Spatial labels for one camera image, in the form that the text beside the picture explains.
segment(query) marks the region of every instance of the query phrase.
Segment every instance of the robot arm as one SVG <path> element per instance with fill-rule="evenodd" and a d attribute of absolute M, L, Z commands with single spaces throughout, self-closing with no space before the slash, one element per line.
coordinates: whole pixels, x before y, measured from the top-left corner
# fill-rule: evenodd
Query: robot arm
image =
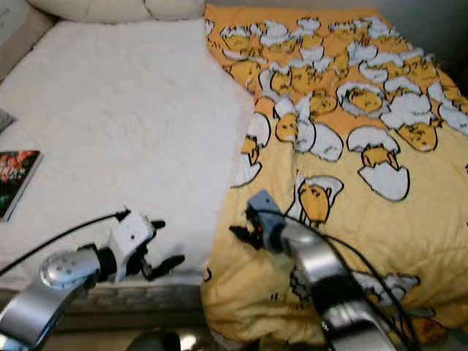
<path fill-rule="evenodd" d="M 285 253 L 294 260 L 334 350 L 396 350 L 339 253 L 318 232 L 285 220 L 280 213 L 263 190 L 250 199 L 246 211 L 255 231 L 230 229 L 256 249 Z"/>
<path fill-rule="evenodd" d="M 97 249 L 92 244 L 50 256 L 39 276 L 1 312 L 0 350 L 40 349 L 73 297 L 97 282 L 119 283 L 140 271 L 147 280 L 169 273 L 184 256 L 171 257 L 155 269 L 144 258 L 147 243 L 164 226 L 131 212 L 112 232 L 108 246 Z"/>

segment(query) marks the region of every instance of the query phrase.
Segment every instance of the orange patterned fabric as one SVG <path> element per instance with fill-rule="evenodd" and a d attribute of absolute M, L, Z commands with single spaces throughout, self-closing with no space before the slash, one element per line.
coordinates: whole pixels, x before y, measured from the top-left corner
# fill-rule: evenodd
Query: orange patterned fabric
<path fill-rule="evenodd" d="M 208 5 L 205 29 L 212 55 L 254 99 L 202 284 L 211 328 L 236 341 L 322 341 L 292 262 L 228 229 L 249 228 L 246 202 L 261 189 L 364 253 L 423 341 L 465 323 L 468 99 L 453 81 L 373 10 Z M 389 306 L 363 263 L 340 251 Z"/>

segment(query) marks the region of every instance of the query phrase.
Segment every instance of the book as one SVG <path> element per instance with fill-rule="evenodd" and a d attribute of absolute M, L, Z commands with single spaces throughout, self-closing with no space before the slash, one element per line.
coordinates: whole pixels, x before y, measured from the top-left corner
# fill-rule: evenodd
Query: book
<path fill-rule="evenodd" d="M 41 162 L 40 151 L 0 152 L 0 221 L 8 222 L 13 209 Z"/>

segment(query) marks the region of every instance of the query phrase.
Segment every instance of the black cable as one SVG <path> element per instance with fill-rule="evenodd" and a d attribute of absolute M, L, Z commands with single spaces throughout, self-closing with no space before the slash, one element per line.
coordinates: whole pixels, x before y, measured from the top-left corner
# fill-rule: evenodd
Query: black cable
<path fill-rule="evenodd" d="M 285 214 L 282 214 L 281 212 L 279 211 L 271 211 L 271 210 L 256 210 L 257 213 L 266 213 L 266 214 L 276 214 L 278 216 L 282 216 L 283 218 L 288 218 L 304 227 L 307 227 L 304 223 L 300 222 L 298 219 L 296 218 L 293 218 L 291 216 L 288 216 L 288 215 L 285 215 Z M 397 333 L 396 334 L 399 336 L 399 338 L 403 341 L 403 342 L 406 342 L 408 343 L 409 345 L 406 345 L 407 347 L 410 346 L 410 349 L 413 350 L 413 349 L 416 349 L 416 350 L 419 350 L 420 349 L 420 345 L 419 345 L 419 339 L 418 339 L 418 335 L 416 334 L 416 330 L 415 330 L 415 326 L 412 324 L 412 321 L 410 319 L 410 317 L 408 316 L 408 314 L 405 312 L 405 310 L 403 309 L 403 306 L 400 304 L 400 302 L 398 301 L 398 299 L 395 297 L 395 295 L 392 293 L 392 291 L 390 290 L 390 288 L 387 286 L 387 283 L 385 283 L 384 279 L 382 278 L 382 275 L 377 271 L 377 269 L 366 259 L 366 257 L 359 251 L 357 250 L 354 246 L 350 245 L 349 243 L 347 243 L 346 241 L 343 241 L 341 239 L 338 239 L 338 238 L 335 238 L 334 236 L 332 235 L 328 235 L 328 234 L 323 234 L 321 232 L 319 232 L 318 230 L 314 230 L 314 233 L 320 235 L 324 240 L 326 240 L 333 248 L 335 248 L 335 246 L 330 243 L 329 240 L 332 240 L 332 241 L 336 241 L 337 243 L 345 246 L 347 249 L 351 250 L 354 254 L 356 254 L 359 259 L 364 263 L 364 265 L 366 265 L 366 267 L 371 271 L 372 275 L 375 277 L 375 279 L 377 279 L 377 281 L 379 282 L 379 284 L 382 285 L 383 287 L 383 290 L 387 293 L 388 297 L 392 300 L 392 303 L 393 305 L 396 307 L 398 313 L 401 315 L 401 317 L 403 318 L 403 320 L 405 321 L 405 323 L 407 324 L 407 327 L 409 328 L 409 333 L 411 334 L 411 339 L 409 339 L 406 335 L 404 335 L 404 333 Z"/>
<path fill-rule="evenodd" d="M 383 320 L 385 324 L 387 324 L 388 327 L 399 337 L 401 342 L 403 342 L 404 346 L 406 346 L 409 349 L 409 351 L 419 350 L 418 347 L 414 345 L 414 342 L 403 331 L 398 329 L 395 323 L 385 313 L 383 313 L 375 303 L 372 303 L 369 299 L 367 300 L 367 303 L 370 305 L 374 313 L 381 320 Z"/>
<path fill-rule="evenodd" d="M 79 230 L 81 228 L 84 228 L 84 227 L 87 227 L 89 225 L 92 225 L 94 223 L 97 223 L 97 222 L 101 222 L 101 221 L 105 221 L 106 219 L 110 219 L 110 218 L 117 218 L 117 220 L 121 221 L 123 218 L 125 218 L 125 216 L 127 214 L 130 213 L 130 210 L 125 210 L 125 211 L 119 211 L 119 212 L 115 212 L 113 214 L 108 214 L 106 216 L 101 216 L 101 217 L 97 217 L 95 219 L 92 219 L 91 221 L 87 221 L 87 222 L 84 222 L 82 224 L 79 224 L 71 229 L 68 229 L 67 231 L 61 233 L 61 234 L 58 234 L 56 236 L 54 236 L 53 238 L 43 242 L 42 244 L 40 244 L 39 246 L 36 246 L 34 249 L 28 251 L 27 253 L 25 253 L 24 255 L 20 256 L 19 258 L 17 258 L 16 260 L 14 260 L 13 262 L 11 262 L 10 264 L 6 265 L 5 267 L 3 267 L 1 270 L 0 270 L 0 276 L 3 276 L 4 274 L 6 274 L 7 272 L 11 271 L 14 267 L 16 267 L 17 265 L 19 265 L 20 263 L 22 263 L 24 260 L 28 259 L 30 256 L 32 256 L 33 254 L 35 254 L 36 252 L 44 249 L 46 246 L 49 246 L 51 245 L 52 243 L 54 243 L 55 241 L 57 241 L 58 239 L 61 239 L 63 238 L 64 236 L 67 236 L 73 232 L 75 232 L 76 230 Z"/>

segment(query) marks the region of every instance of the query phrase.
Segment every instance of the bed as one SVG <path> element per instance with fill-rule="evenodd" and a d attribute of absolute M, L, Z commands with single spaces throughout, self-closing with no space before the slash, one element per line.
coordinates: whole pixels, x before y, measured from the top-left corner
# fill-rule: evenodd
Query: bed
<path fill-rule="evenodd" d="M 205 48 L 202 19 L 120 25 L 56 24 L 0 85 L 17 121 L 1 150 L 45 158 L 9 222 L 0 223 L 0 266 L 44 240 L 124 206 L 165 229 L 148 260 L 186 262 L 152 283 L 101 284 L 75 312 L 200 311 L 198 285 L 229 186 L 249 95 Z M 50 253 L 106 242 L 113 221 L 76 232 L 3 276 L 19 290 Z"/>

